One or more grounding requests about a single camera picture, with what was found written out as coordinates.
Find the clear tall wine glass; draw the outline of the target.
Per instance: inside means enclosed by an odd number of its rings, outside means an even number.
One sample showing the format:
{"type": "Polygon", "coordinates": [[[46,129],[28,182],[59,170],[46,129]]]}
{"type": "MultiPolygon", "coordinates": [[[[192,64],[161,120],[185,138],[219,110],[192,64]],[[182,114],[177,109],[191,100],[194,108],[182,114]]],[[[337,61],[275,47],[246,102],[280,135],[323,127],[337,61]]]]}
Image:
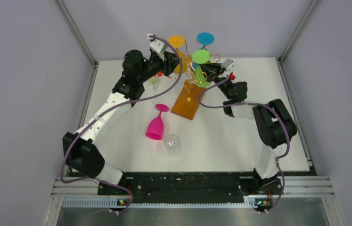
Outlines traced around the clear tall wine glass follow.
{"type": "MultiPolygon", "coordinates": [[[[159,79],[159,82],[155,85],[152,85],[149,81],[148,81],[148,85],[149,87],[151,88],[151,91],[152,91],[152,96],[155,96],[159,93],[161,93],[161,91],[159,90],[160,88],[160,78],[158,77],[158,75],[154,76],[153,78],[158,78],[159,79]]],[[[163,96],[158,96],[158,97],[155,97],[153,99],[151,99],[151,102],[156,105],[156,104],[162,104],[164,101],[164,97],[163,96]]]]}

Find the clear glass tumbler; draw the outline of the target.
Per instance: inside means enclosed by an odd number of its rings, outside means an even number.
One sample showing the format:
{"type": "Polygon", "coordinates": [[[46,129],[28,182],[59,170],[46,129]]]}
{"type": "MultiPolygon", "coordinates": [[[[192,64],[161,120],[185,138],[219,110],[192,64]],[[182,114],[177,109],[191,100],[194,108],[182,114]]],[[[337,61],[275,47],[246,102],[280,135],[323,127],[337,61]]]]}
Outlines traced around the clear glass tumbler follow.
{"type": "Polygon", "coordinates": [[[169,155],[176,155],[181,149],[180,138],[175,134],[169,134],[164,138],[164,145],[169,155]]]}

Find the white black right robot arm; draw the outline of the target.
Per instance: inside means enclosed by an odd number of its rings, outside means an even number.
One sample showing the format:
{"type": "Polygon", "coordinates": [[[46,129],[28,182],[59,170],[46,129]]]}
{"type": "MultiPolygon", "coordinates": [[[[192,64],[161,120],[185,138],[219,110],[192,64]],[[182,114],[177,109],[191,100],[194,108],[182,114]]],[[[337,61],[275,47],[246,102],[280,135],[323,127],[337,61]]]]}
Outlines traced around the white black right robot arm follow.
{"type": "Polygon", "coordinates": [[[221,108],[231,118],[253,119],[263,143],[260,158],[253,170],[253,178],[243,187],[244,194],[265,194],[277,185],[281,172],[279,160],[289,154],[290,142],[297,134],[297,127],[281,99],[268,103],[247,101],[248,85],[245,81],[233,82],[234,62],[226,59],[222,63],[199,64],[200,77],[214,82],[226,101],[221,108]]]}

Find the green plastic wine glass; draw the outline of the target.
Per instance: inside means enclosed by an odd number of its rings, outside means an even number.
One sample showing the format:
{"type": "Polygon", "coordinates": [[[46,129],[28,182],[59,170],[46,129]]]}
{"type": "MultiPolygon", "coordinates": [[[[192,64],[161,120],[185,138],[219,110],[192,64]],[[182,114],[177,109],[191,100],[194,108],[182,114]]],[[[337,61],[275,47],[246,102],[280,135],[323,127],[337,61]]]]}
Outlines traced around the green plastic wine glass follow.
{"type": "Polygon", "coordinates": [[[200,49],[192,54],[193,68],[195,72],[195,84],[198,87],[206,88],[209,82],[206,81],[206,75],[203,72],[201,65],[210,61],[210,52],[205,49],[200,49]]]}

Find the yellow plastic wine glass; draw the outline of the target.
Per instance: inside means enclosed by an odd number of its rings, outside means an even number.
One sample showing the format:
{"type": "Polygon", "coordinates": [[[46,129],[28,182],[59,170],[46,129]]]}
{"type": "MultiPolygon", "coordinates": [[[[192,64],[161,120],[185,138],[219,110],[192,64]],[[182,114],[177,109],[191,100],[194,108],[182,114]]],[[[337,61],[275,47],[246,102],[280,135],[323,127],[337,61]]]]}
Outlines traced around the yellow plastic wine glass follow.
{"type": "Polygon", "coordinates": [[[185,46],[185,44],[186,44],[185,38],[183,36],[181,36],[181,35],[173,35],[173,36],[168,38],[168,42],[170,43],[170,45],[172,47],[174,47],[176,49],[178,55],[182,59],[182,63],[178,64],[176,66],[176,68],[174,69],[173,73],[174,74],[179,74],[180,71],[182,73],[185,73],[187,71],[187,60],[186,60],[185,54],[180,51],[180,48],[185,46]]]}

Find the gold wire glass rack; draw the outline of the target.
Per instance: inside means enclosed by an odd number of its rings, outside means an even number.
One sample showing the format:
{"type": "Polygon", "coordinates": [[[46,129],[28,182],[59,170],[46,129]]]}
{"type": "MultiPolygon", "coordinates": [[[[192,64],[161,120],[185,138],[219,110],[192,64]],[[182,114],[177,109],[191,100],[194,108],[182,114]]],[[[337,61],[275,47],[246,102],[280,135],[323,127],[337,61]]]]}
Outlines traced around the gold wire glass rack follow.
{"type": "MultiPolygon", "coordinates": [[[[187,79],[184,80],[183,83],[183,89],[181,90],[175,104],[173,105],[173,108],[171,112],[177,116],[193,120],[197,109],[199,107],[199,100],[201,98],[199,97],[199,93],[204,91],[206,88],[201,88],[198,87],[195,84],[195,72],[194,69],[192,68],[192,60],[191,60],[191,55],[188,52],[188,47],[187,43],[185,46],[180,48],[180,51],[185,54],[186,60],[187,60],[187,71],[185,73],[182,73],[180,71],[179,74],[175,74],[172,79],[178,78],[180,75],[186,75],[187,79]]],[[[214,57],[215,53],[211,53],[211,60],[207,64],[213,64],[217,63],[220,60],[220,56],[217,56],[217,60],[215,61],[214,57]]]]}

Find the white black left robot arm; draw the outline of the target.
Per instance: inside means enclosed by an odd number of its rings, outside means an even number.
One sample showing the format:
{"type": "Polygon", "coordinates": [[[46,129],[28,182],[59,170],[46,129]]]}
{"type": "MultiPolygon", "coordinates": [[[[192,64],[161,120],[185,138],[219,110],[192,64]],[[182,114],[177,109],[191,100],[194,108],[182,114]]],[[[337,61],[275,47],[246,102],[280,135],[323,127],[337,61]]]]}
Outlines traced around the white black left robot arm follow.
{"type": "Polygon", "coordinates": [[[160,53],[150,50],[148,59],[139,50],[128,51],[122,63],[122,75],[102,107],[76,132],[63,136],[63,164],[79,171],[85,178],[108,182],[111,191],[123,194],[127,189],[124,173],[106,162],[99,151],[98,140],[137,102],[147,100],[141,98],[144,82],[159,72],[169,76],[181,63],[176,49],[160,53]]]}

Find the blue plastic wine glass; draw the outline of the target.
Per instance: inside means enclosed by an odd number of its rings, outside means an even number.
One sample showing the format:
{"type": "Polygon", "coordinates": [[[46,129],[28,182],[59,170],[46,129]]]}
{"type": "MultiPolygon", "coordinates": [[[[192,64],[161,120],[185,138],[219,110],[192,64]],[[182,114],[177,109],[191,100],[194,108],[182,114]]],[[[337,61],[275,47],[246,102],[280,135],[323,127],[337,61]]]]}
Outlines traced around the blue plastic wine glass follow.
{"type": "Polygon", "coordinates": [[[201,32],[197,35],[196,41],[201,45],[201,48],[194,51],[191,55],[192,68],[196,69],[199,65],[210,62],[211,53],[207,50],[207,47],[214,43],[215,37],[212,33],[201,32]]]}

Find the pink plastic wine glass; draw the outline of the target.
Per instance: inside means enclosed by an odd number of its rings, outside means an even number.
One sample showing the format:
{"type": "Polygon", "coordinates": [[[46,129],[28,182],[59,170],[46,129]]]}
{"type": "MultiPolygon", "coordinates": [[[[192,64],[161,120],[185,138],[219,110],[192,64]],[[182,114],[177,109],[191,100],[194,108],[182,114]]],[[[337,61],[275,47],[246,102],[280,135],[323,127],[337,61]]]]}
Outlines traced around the pink plastic wine glass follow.
{"type": "Polygon", "coordinates": [[[153,140],[161,140],[164,134],[164,122],[161,115],[168,112],[169,107],[165,104],[156,104],[155,108],[159,114],[149,123],[145,135],[153,140]]]}

